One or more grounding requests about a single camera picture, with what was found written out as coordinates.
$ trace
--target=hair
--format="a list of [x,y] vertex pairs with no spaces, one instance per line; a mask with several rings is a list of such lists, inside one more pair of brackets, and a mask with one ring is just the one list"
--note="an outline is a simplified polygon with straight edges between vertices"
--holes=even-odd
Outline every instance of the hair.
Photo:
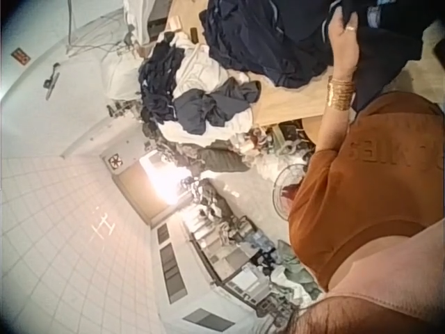
[[294,312],[282,334],[441,333],[418,319],[352,297],[323,299]]

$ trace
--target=bright light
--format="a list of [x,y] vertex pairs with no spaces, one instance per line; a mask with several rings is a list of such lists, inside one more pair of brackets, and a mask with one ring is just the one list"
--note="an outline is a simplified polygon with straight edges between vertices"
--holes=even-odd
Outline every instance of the bright light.
[[179,200],[178,185],[182,179],[191,176],[191,173],[185,167],[176,167],[174,163],[166,163],[162,168],[155,168],[149,159],[154,154],[156,154],[156,151],[152,151],[141,158],[140,164],[150,178],[159,197],[167,204],[175,205]]

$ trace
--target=person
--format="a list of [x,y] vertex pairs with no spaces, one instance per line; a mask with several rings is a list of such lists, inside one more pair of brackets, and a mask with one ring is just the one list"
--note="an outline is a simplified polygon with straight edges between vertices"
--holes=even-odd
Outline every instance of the person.
[[289,214],[292,248],[327,293],[288,334],[416,333],[443,311],[444,114],[392,92],[349,125],[357,27],[335,10],[327,104]]

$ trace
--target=orange sleeve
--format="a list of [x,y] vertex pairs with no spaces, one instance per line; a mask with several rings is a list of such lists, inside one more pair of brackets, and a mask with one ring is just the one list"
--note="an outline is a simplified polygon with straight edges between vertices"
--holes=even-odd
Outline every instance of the orange sleeve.
[[292,228],[292,223],[298,220],[298,216],[305,211],[308,205],[321,204],[314,201],[317,201],[320,197],[321,200],[323,199],[327,185],[327,174],[337,155],[338,152],[334,150],[321,150],[315,152],[312,156],[305,178],[293,199],[291,213],[289,214],[289,229]]
[[317,246],[320,241],[314,239],[316,234],[312,232],[325,199],[330,166],[337,154],[334,150],[321,150],[312,156],[289,214],[289,241],[296,256],[317,281],[324,250]]

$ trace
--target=gold bracelet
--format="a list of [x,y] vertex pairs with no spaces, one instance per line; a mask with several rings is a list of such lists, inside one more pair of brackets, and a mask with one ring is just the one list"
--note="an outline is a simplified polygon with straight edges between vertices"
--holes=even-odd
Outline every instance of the gold bracelet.
[[348,111],[355,92],[354,83],[329,77],[327,82],[327,105],[336,110]]

